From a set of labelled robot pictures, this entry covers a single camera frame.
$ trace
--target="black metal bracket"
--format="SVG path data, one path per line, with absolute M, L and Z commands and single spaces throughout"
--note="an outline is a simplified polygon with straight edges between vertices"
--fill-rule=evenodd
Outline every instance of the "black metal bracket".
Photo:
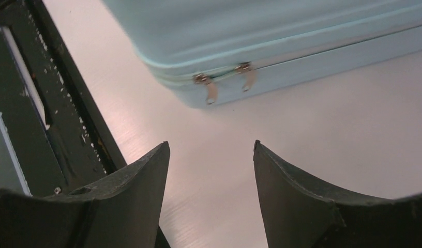
M 254 167 L 270 248 L 422 247 L 422 194 L 390 200 L 352 192 L 259 141 Z
M 0 247 L 155 247 L 169 158 L 163 143 L 67 195 L 0 190 Z
M 10 41 L 15 43 L 13 47 L 10 46 Z M 21 68 L 15 58 L 15 47 L 27 67 L 28 79 L 33 81 L 39 94 L 49 128 L 41 123 L 39 111 L 27 94 L 27 77 L 21 75 Z M 85 232 L 96 228 L 104 235 L 100 240 L 109 239 L 100 247 L 112 244 L 109 242 L 115 244 L 110 247 L 122 247 L 122 244 L 130 245 L 123 247 L 152 247 L 154 236 L 154 247 L 170 247 L 158 227 L 159 214 L 157 217 L 155 214 L 160 212 L 159 201 L 163 197 L 161 187 L 162 183 L 165 184 L 167 172 L 164 171 L 164 165 L 145 169 L 152 167 L 156 158 L 159 158 L 158 163 L 164 163 L 162 158 L 167 156 L 168 145 L 163 144 L 154 150 L 155 154 L 150 156 L 152 159 L 149 161 L 144 162 L 144 159 L 137 162 L 142 166 L 134 174 L 133 181 L 140 186 L 133 187 L 130 181 L 121 178 L 121 175 L 125 176 L 125 172 L 128 176 L 132 175 L 135 173 L 132 168 L 137 169 L 139 166 L 134 163 L 125 167 L 126 161 L 42 0 L 0 0 L 0 111 L 24 177 L 34 195 L 29 198 L 0 191 L 0 204 L 8 207 L 5 210 L 0 205 L 0 215 L 7 216 L 7 219 L 0 218 L 0 223 L 4 225 L 1 228 L 5 227 L 0 230 L 3 235 L 0 242 L 6 237 L 14 239 L 9 240 L 6 247 L 21 244 L 18 242 L 25 238 L 28 240 L 28 234 L 33 234 L 30 238 L 35 240 L 31 241 L 34 243 L 25 243 L 25 247 L 80 247 L 79 244 L 82 243 L 93 247 L 97 240 L 94 238 L 96 235 Z M 156 186 L 159 187 L 157 192 L 152 188 Z M 59 195 L 42 198 L 53 193 Z M 125 204 L 126 201 L 121 199 L 128 194 L 131 194 L 130 200 Z M 20 206 L 15 206 L 13 199 Z M 34 205 L 47 206 L 41 209 L 51 207 L 52 210 L 57 210 L 56 218 L 64 222 L 55 222 L 53 213 L 48 213 L 51 220 L 46 220 L 39 216 L 39 211 L 24 208 Z M 130 218 L 139 216 L 142 218 L 142 225 L 131 226 L 131 231 L 123 230 L 118 237 L 111 237 L 107 234 L 108 231 L 119 233 L 109 225 L 117 225 L 120 230 L 120 223 L 97 216 L 116 216 L 126 226 L 132 225 L 125 215 L 117 213 L 120 211 Z M 73 214 L 77 212 L 78 216 L 74 218 Z M 67 213 L 69 215 L 61 217 L 61 214 Z M 39 218 L 30 219 L 31 215 Z M 21 218 L 27 225 L 19 223 Z M 36 222 L 43 220 L 55 225 L 62 234 L 48 225 L 38 229 L 40 223 Z M 19 235 L 22 235 L 21 239 L 15 239 Z M 51 243 L 42 245 L 41 241 L 48 241 L 45 236 L 49 235 L 52 239 L 57 239 L 57 242 L 50 240 Z M 55 246 L 65 244 L 59 242 L 64 241 L 58 238 L 62 235 L 67 239 L 66 245 Z M 126 236 L 130 242 L 135 243 L 127 243 L 129 241 L 125 241 Z

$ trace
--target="white table surface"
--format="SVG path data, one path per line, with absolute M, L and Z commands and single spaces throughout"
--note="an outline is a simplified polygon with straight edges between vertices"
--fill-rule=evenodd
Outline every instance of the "white table surface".
M 267 247 L 256 139 L 349 190 L 422 191 L 422 52 L 194 110 L 152 78 L 99 0 L 45 3 L 127 162 L 169 141 L 160 225 L 172 248 Z

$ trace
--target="zipper pull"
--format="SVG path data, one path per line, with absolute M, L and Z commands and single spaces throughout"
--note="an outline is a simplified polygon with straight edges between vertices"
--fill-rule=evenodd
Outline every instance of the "zipper pull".
M 252 68 L 251 63 L 242 63 L 235 67 L 238 74 L 246 75 L 246 83 L 243 85 L 243 92 L 250 90 L 257 81 L 257 72 Z
M 198 74 L 194 76 L 195 84 L 203 84 L 208 90 L 208 96 L 206 97 L 206 104 L 211 105 L 217 101 L 217 96 L 219 91 L 217 85 L 214 83 L 214 80 L 206 74 Z

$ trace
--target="chipped black paint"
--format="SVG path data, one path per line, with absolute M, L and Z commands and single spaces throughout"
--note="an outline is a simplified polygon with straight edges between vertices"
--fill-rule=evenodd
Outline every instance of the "chipped black paint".
M 69 72 L 58 63 L 56 49 L 48 43 L 51 38 L 42 32 L 38 17 L 25 1 L 15 1 L 0 11 L 0 26 L 10 28 L 43 102 L 50 125 L 45 135 L 65 177 L 63 192 L 69 192 L 104 177 L 105 171 L 115 171 L 116 166 L 72 77 L 62 76 Z
M 32 10 L 35 19 L 39 21 L 37 26 L 43 33 L 43 38 L 49 46 L 49 51 L 59 71 L 62 72 L 63 79 L 68 84 L 68 89 L 73 92 L 72 95 L 76 96 L 74 98 L 75 103 L 85 106 L 79 109 L 79 111 L 91 135 L 97 137 L 97 142 L 94 144 L 97 150 L 100 151 L 99 155 L 101 159 L 105 161 L 103 164 L 104 168 L 108 173 L 111 173 L 124 167 L 126 161 L 116 145 L 109 128 L 92 99 L 91 93 L 86 87 L 42 0 L 28 1 L 27 5 Z
M 62 171 L 2 33 L 0 111 L 31 193 L 47 196 L 56 187 L 65 187 Z

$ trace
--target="screw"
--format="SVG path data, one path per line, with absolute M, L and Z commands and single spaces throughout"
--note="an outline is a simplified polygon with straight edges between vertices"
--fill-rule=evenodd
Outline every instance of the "screw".
M 54 189 L 54 194 L 58 195 L 62 192 L 62 189 L 60 187 L 57 187 Z

